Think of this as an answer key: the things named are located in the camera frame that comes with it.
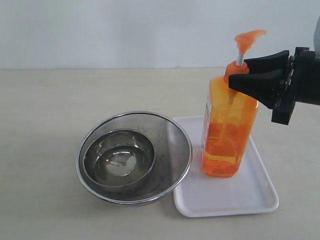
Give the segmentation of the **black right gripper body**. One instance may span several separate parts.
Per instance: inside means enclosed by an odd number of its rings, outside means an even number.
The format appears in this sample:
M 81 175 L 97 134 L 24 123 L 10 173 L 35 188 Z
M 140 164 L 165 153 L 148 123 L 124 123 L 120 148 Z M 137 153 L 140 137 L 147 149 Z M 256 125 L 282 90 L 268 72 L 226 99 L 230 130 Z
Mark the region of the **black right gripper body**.
M 288 125 L 297 102 L 320 104 L 320 57 L 308 47 L 296 47 L 288 60 L 288 72 L 279 86 L 281 91 L 271 121 Z

